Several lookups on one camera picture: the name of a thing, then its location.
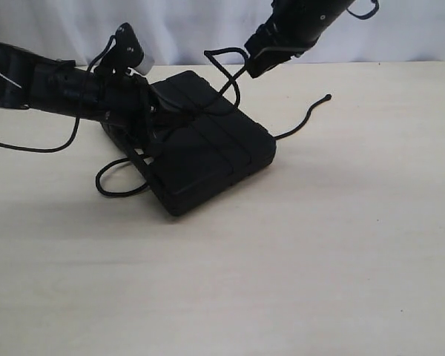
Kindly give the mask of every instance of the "white table surface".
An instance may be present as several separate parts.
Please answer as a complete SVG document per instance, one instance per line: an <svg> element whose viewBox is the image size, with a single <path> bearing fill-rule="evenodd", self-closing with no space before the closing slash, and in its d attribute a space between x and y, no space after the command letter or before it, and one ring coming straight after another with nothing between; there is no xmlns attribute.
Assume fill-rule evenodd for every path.
<svg viewBox="0 0 445 356"><path fill-rule="evenodd" d="M445 356L445 63L287 65L241 87L274 134L334 98L179 220L151 193L98 195L120 154L96 123L61 154L0 149L1 356ZM72 125L0 110L10 143ZM107 187L139 182L126 168Z"/></svg>

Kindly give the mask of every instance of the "black case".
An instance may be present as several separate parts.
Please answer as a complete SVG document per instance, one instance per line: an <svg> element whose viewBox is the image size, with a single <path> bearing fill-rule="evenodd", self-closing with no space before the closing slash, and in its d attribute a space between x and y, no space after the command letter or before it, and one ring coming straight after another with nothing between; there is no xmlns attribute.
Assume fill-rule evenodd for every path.
<svg viewBox="0 0 445 356"><path fill-rule="evenodd" d="M204 79L187 71L153 84L159 94L187 108L204 105L217 94ZM231 103L219 100L209 110L226 111ZM162 154L146 165L127 137L104 125L146 178L166 210L181 216L247 176L270 165L275 138L241 111L227 116L202 115L176 131Z"/></svg>

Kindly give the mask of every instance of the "white wall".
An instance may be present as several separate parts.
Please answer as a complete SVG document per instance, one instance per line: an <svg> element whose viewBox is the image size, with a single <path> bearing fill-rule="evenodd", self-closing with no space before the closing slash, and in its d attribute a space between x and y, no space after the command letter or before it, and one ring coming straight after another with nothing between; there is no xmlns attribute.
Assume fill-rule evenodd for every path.
<svg viewBox="0 0 445 356"><path fill-rule="evenodd" d="M348 14L302 62L445 61L445 0L380 0L360 22ZM271 0L0 0L0 41L81 63L130 22L159 64L205 63L204 49L243 46ZM371 9L357 0L353 10ZM237 57L225 62L237 62Z"/></svg>

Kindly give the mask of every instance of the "table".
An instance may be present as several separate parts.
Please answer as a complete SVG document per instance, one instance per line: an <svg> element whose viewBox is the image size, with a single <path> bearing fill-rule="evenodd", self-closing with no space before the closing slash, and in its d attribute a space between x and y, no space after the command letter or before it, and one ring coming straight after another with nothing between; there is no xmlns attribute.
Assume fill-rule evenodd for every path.
<svg viewBox="0 0 445 356"><path fill-rule="evenodd" d="M149 79L186 69L224 82ZM0 149L0 355L445 355L445 63L240 83L273 134L334 98L269 169L182 219L151 193L97 194L120 154L96 123L61 154ZM0 110L10 143L52 147L72 125ZM139 183L125 168L107 187Z"/></svg>

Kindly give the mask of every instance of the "white backdrop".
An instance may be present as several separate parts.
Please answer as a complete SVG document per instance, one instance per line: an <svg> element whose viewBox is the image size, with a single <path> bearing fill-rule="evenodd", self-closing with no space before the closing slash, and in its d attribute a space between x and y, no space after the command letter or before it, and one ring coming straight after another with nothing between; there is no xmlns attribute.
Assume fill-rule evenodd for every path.
<svg viewBox="0 0 445 356"><path fill-rule="evenodd" d="M445 61L445 0L380 0L367 22L347 13L302 62ZM0 41L44 56L94 57L130 22L158 64L204 63L204 49L243 46L271 0L0 0ZM353 10L371 9L357 0ZM238 62L237 57L225 63Z"/></svg>

